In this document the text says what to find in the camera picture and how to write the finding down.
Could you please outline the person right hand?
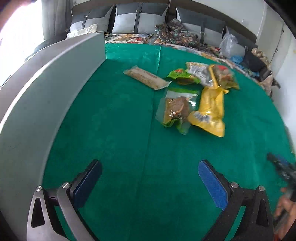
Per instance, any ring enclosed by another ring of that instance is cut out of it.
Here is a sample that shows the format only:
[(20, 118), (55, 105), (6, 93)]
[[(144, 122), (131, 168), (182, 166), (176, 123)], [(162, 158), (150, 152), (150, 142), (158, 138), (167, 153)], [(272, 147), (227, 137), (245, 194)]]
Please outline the person right hand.
[(280, 216), (283, 210), (288, 213), (288, 216), (286, 221), (281, 225), (280, 229), (275, 232), (275, 234), (278, 240), (283, 240), (295, 222), (295, 202), (286, 197), (285, 194), (287, 192), (287, 187), (281, 188), (280, 191), (284, 193), (284, 195), (278, 200), (274, 217)]

